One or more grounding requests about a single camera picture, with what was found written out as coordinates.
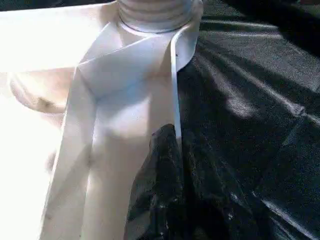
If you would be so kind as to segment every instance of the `black plastic sheet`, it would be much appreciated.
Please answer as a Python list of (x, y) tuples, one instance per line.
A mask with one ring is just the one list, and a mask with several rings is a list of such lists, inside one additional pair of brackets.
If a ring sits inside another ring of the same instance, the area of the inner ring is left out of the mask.
[(178, 73), (183, 239), (320, 239), (319, 20), (226, 2)]

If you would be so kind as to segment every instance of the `white container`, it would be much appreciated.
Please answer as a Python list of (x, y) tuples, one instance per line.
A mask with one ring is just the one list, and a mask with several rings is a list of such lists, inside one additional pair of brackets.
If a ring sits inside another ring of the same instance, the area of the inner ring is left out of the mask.
[(178, 31), (140, 33), (110, 22), (76, 68), (41, 240), (123, 239), (151, 134), (171, 123), (181, 140), (177, 71), (195, 52), (203, 13), (201, 0), (193, 4)]

